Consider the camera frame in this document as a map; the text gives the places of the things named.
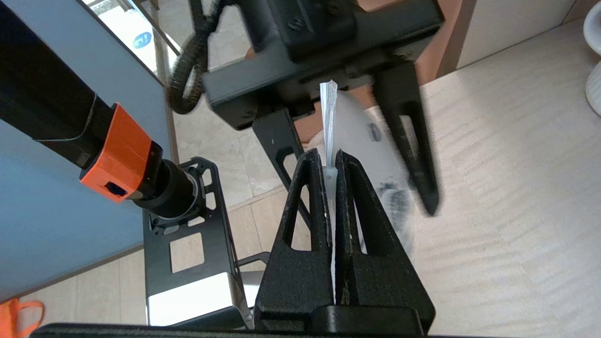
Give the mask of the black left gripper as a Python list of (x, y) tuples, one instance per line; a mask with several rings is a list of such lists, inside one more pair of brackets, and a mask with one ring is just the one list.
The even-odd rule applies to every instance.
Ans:
[(444, 23), (435, 0), (400, 0), (372, 11), (355, 0), (236, 4), (254, 55), (205, 74), (206, 100), (232, 128), (253, 124), (286, 190), (293, 174), (284, 161), (304, 153), (288, 109), (294, 115), (310, 114), (322, 82), (354, 89), (382, 71), (416, 60)]

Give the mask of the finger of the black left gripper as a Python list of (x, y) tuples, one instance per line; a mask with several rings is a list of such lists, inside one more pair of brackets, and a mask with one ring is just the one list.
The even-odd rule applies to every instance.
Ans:
[(415, 66), (395, 60), (373, 71), (373, 95), (427, 214), (440, 193)]

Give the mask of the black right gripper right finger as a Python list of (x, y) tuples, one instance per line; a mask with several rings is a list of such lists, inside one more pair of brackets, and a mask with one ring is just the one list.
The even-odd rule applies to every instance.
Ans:
[(335, 301), (323, 330), (349, 336), (425, 336), (436, 311), (359, 160), (335, 160)]

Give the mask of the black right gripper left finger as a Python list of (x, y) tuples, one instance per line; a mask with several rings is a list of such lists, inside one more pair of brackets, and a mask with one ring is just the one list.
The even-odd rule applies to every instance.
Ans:
[[(292, 248), (302, 188), (309, 194), (311, 250)], [(258, 331), (307, 329), (314, 310), (333, 305), (332, 239), (324, 173), (316, 149), (302, 154), (254, 304)]]

